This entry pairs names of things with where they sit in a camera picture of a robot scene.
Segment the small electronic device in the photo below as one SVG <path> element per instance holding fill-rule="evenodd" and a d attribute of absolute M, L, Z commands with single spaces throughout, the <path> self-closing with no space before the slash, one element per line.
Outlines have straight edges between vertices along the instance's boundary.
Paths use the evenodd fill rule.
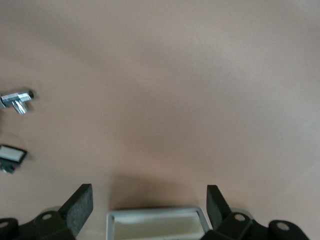
<path fill-rule="evenodd" d="M 8 145 L 0 145 L 0 170 L 13 174 L 26 155 L 26 150 Z"/>

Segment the white tray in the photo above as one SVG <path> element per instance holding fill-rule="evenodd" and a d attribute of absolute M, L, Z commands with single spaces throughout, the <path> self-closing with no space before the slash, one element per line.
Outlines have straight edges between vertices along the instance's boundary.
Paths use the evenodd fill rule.
<path fill-rule="evenodd" d="M 106 240 L 199 240 L 209 226 L 200 207 L 111 211 Z"/>

